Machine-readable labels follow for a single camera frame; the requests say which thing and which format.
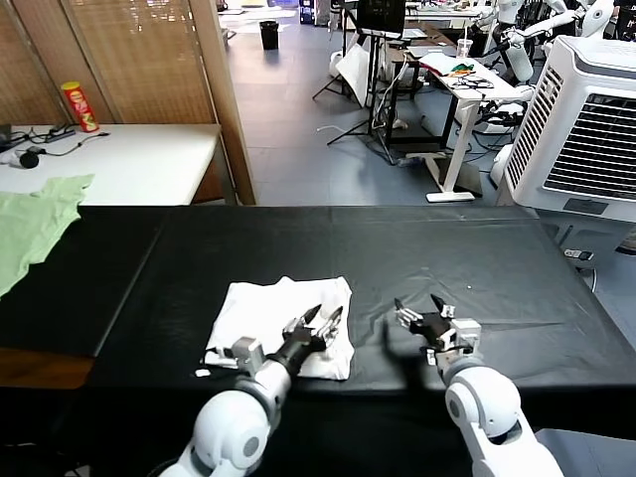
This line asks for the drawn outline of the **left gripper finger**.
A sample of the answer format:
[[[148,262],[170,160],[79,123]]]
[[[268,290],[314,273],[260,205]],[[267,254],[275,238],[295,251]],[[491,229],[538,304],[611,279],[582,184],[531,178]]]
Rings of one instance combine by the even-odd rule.
[[[316,331],[316,337],[325,347],[330,347],[339,333],[343,307],[336,308],[326,319],[325,323]]]
[[[306,310],[301,316],[291,319],[282,329],[282,337],[289,338],[296,330],[305,329],[316,317],[322,305],[318,304]]]

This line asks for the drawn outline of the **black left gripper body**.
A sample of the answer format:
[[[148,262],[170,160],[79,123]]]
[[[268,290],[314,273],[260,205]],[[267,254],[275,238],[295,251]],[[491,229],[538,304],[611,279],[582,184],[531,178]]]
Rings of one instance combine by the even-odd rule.
[[[282,345],[269,355],[269,360],[282,365],[291,379],[298,376],[311,354],[327,349],[323,338],[315,336],[313,329],[300,323],[287,325],[282,331],[282,338]]]

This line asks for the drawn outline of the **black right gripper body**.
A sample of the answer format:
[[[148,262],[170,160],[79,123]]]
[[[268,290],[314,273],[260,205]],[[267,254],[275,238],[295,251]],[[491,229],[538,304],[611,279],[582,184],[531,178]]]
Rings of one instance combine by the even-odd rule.
[[[426,346],[435,351],[443,351],[450,347],[450,338],[442,336],[451,330],[450,321],[442,318],[440,313],[425,312],[414,318],[408,325],[411,334],[424,338]]]

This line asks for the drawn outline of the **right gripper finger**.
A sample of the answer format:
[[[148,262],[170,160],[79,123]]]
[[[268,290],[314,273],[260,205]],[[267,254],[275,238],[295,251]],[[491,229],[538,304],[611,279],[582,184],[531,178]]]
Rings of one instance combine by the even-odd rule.
[[[453,319],[455,317],[454,305],[448,304],[443,298],[435,294],[430,294],[430,297],[442,319]]]
[[[403,305],[398,299],[394,299],[395,315],[402,326],[419,326],[423,322],[423,316]]]

